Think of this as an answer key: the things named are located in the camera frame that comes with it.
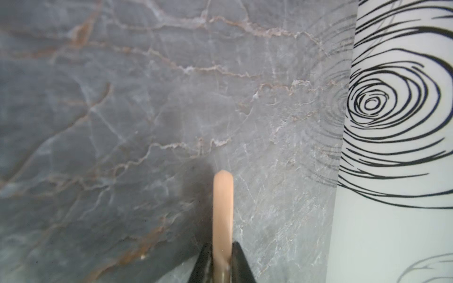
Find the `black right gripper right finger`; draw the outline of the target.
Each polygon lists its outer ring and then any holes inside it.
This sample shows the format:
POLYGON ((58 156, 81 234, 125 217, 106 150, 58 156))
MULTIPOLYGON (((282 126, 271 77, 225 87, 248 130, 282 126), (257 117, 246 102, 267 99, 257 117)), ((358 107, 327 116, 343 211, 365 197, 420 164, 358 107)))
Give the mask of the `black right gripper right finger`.
POLYGON ((231 282, 256 283, 256 279, 251 271, 244 251, 237 241, 232 243, 231 282))

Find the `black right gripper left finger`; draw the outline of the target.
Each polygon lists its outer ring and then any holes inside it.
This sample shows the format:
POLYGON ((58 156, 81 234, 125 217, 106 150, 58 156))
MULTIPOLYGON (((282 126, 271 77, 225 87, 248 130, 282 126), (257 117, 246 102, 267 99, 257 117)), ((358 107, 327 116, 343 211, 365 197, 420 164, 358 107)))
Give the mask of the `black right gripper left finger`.
POLYGON ((211 283, 213 278, 212 244, 206 243, 198 256, 187 283, 211 283))

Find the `pink handled fruit knife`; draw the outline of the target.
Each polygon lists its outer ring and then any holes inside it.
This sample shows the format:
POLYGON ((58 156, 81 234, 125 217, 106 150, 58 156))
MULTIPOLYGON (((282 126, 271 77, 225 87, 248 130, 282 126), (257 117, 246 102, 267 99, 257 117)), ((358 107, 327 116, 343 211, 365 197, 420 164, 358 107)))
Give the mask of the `pink handled fruit knife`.
POLYGON ((213 282, 228 283, 232 257, 234 178, 228 171, 219 171, 214 176, 213 186, 213 282))

